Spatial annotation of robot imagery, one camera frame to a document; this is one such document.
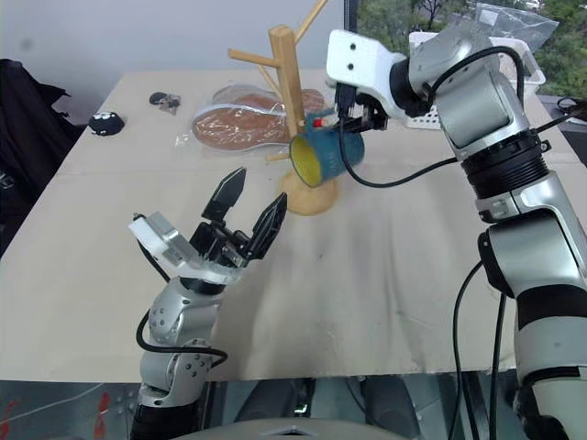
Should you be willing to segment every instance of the wooden base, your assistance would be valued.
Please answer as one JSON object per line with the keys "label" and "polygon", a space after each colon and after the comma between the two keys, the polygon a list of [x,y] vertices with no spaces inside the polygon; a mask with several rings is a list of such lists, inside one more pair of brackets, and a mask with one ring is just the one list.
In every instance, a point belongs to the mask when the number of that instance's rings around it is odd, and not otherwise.
{"label": "wooden base", "polygon": [[297,175],[289,171],[279,183],[279,191],[287,193],[288,211],[298,215],[318,215],[330,209],[338,198],[336,180],[310,188]]}

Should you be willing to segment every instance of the tree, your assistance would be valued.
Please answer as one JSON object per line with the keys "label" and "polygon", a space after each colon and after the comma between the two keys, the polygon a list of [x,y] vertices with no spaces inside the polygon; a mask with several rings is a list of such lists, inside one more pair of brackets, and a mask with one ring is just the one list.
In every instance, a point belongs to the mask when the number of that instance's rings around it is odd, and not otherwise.
{"label": "tree", "polygon": [[547,77],[540,92],[587,96],[587,10],[581,0],[547,0],[541,15],[559,26],[535,54]]}
{"label": "tree", "polygon": [[413,0],[362,0],[359,31],[394,52],[407,53]]}
{"label": "tree", "polygon": [[437,16],[438,11],[442,7],[442,3],[443,0],[423,0],[422,3],[420,3],[420,7],[428,11],[429,14],[426,30],[432,29],[432,23],[434,23],[434,18]]}

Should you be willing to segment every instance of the bread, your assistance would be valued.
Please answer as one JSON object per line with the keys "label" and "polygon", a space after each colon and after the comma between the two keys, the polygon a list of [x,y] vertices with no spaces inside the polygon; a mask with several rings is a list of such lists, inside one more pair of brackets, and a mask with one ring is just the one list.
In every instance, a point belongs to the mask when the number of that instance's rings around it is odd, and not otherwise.
{"label": "bread", "polygon": [[[192,125],[195,137],[209,147],[234,151],[289,143],[283,104],[274,93],[255,89],[236,96],[231,103],[213,104],[209,111],[199,112]],[[229,92],[228,87],[215,97],[225,97]],[[318,90],[303,90],[302,99],[305,113],[320,112],[325,107],[324,96]]]}

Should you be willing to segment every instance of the plastic bag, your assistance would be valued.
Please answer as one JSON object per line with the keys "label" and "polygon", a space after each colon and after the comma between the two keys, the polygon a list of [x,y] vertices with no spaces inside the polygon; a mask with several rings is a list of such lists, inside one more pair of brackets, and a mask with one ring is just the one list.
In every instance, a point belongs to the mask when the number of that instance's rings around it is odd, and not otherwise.
{"label": "plastic bag", "polygon": [[[317,90],[303,90],[302,98],[306,113],[325,108],[324,96]],[[227,151],[290,141],[285,108],[277,95],[246,84],[229,85],[216,92],[211,104],[195,114],[190,131],[208,147]]]}
{"label": "plastic bag", "polygon": [[540,49],[559,25],[558,21],[533,12],[485,3],[477,4],[475,21],[487,37],[521,39],[532,53]]}

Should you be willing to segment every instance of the wall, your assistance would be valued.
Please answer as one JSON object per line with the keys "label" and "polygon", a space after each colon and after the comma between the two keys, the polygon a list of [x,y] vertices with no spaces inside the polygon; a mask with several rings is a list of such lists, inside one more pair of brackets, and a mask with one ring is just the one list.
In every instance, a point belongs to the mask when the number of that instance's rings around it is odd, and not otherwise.
{"label": "wall", "polygon": [[[128,71],[242,69],[227,49],[270,56],[266,29],[297,28],[315,0],[2,0],[2,57],[72,95],[87,118]],[[326,62],[328,33],[342,27],[330,0],[298,46],[301,67]]]}

